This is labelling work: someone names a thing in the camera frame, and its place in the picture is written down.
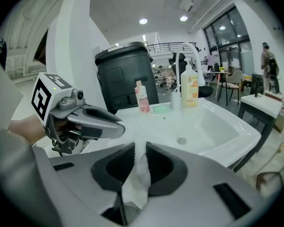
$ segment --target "window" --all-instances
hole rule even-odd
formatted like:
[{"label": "window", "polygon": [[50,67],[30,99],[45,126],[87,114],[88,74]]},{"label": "window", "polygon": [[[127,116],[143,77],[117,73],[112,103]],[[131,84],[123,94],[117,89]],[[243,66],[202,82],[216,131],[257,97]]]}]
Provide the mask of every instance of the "window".
[{"label": "window", "polygon": [[242,60],[242,71],[244,74],[252,75],[255,73],[255,65],[251,43],[248,41],[240,43],[239,45]]},{"label": "window", "polygon": [[219,52],[217,50],[214,50],[214,51],[210,52],[210,54],[213,55],[214,65],[216,65],[216,63],[217,63],[218,66],[220,66],[220,55],[219,55]]},{"label": "window", "polygon": [[229,46],[230,66],[240,68],[239,50],[238,45],[233,44]]},{"label": "window", "polygon": [[220,49],[221,66],[228,70],[228,47]]},{"label": "window", "polygon": [[229,13],[229,18],[231,20],[231,24],[233,25],[237,36],[241,37],[243,35],[248,35],[247,29],[245,27],[245,24],[243,22],[243,19],[237,9],[233,9]]},{"label": "window", "polygon": [[227,15],[224,15],[222,18],[214,22],[213,28],[217,34],[219,44],[236,38],[235,32],[233,31],[231,22]]},{"label": "window", "polygon": [[214,38],[213,28],[209,26],[207,29],[205,29],[208,45],[209,48],[214,47],[217,45],[216,39]]}]

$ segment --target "black trash bin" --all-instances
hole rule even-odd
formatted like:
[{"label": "black trash bin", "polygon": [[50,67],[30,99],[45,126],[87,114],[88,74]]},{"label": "black trash bin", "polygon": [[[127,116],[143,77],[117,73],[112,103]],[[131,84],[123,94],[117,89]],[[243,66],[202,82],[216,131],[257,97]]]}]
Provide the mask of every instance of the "black trash bin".
[{"label": "black trash bin", "polygon": [[136,81],[141,81],[146,87],[150,104],[159,103],[151,69],[152,61],[141,42],[113,47],[95,56],[100,85],[109,112],[115,114],[119,109],[138,105],[134,92]]}]

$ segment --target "pink bottle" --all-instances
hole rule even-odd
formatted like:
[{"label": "pink bottle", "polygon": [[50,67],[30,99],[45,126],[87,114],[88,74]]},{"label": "pink bottle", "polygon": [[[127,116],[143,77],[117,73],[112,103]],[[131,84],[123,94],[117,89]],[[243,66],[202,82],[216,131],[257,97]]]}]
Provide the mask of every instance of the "pink bottle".
[{"label": "pink bottle", "polygon": [[146,87],[142,85],[141,81],[137,81],[136,85],[137,87],[135,87],[134,91],[136,93],[138,107],[142,113],[149,113],[150,104],[148,102]]}]

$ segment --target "ceiling light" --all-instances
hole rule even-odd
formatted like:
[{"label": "ceiling light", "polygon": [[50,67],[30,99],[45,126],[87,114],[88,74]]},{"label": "ceiling light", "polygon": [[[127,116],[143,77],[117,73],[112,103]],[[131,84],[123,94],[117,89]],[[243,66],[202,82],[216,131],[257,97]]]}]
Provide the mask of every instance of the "ceiling light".
[{"label": "ceiling light", "polygon": [[139,23],[142,24],[142,25],[145,25],[147,23],[147,19],[142,18],[142,19],[140,19]]},{"label": "ceiling light", "polygon": [[182,22],[186,21],[186,20],[187,20],[187,16],[182,16],[182,17],[180,18],[180,20],[181,20]]}]

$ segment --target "faucet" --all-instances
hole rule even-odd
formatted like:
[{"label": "faucet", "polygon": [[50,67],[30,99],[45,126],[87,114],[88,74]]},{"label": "faucet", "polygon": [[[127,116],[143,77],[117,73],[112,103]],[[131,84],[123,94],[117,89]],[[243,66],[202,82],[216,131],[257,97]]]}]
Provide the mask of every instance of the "faucet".
[{"label": "faucet", "polygon": [[198,86],[199,87],[205,86],[205,79],[204,79],[204,76],[203,76],[201,60],[200,60],[200,57],[199,57],[198,50],[191,43],[188,43],[188,42],[182,43],[179,46],[179,48],[177,50],[177,54],[176,54],[177,87],[171,94],[171,104],[172,104],[173,109],[175,109],[175,110],[180,109],[180,106],[181,106],[181,93],[180,93],[181,84],[180,84],[180,71],[179,71],[179,57],[180,57],[181,49],[184,46],[188,46],[190,49],[192,49],[193,53],[195,54],[195,60],[196,60],[196,63],[197,63],[197,70],[198,70]]}]

